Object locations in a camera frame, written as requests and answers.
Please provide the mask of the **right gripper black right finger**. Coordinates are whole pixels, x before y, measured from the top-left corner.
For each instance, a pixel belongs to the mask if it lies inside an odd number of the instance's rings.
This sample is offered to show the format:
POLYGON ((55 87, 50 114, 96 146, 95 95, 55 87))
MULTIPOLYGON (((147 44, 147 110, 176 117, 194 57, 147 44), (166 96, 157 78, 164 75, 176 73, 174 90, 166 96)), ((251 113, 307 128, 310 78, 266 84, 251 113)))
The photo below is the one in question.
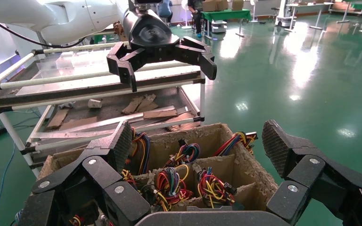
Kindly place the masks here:
POLYGON ((263 125, 262 142, 283 182, 268 212, 294 226, 311 200, 345 226, 362 226, 362 174, 328 158, 310 140, 287 134, 275 120, 263 125))

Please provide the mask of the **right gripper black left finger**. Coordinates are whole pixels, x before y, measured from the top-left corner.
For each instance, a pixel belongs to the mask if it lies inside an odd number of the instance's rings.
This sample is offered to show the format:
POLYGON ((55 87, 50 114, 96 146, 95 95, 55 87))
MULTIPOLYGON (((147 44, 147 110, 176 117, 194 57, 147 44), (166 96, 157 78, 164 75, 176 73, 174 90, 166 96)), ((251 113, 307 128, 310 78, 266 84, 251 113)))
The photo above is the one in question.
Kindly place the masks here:
POLYGON ((21 226, 65 226, 90 204, 116 226, 133 226, 150 213, 149 203, 123 180, 132 129, 122 121, 114 132, 92 140, 72 163, 39 179, 27 199, 21 226))

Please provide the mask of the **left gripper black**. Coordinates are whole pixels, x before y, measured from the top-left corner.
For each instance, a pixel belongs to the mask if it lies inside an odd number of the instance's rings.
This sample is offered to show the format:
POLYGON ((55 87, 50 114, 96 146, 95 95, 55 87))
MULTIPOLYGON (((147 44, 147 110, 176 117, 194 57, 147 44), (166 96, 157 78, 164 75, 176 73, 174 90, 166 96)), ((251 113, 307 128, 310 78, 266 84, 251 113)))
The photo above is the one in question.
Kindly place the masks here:
POLYGON ((107 65, 109 72, 119 76, 122 84, 129 84, 132 92, 137 91, 135 72, 148 63, 175 59, 199 66, 209 80, 216 79, 212 47, 187 36, 180 40, 153 10, 127 11, 123 28, 131 48, 124 42, 116 43, 107 55, 107 65))

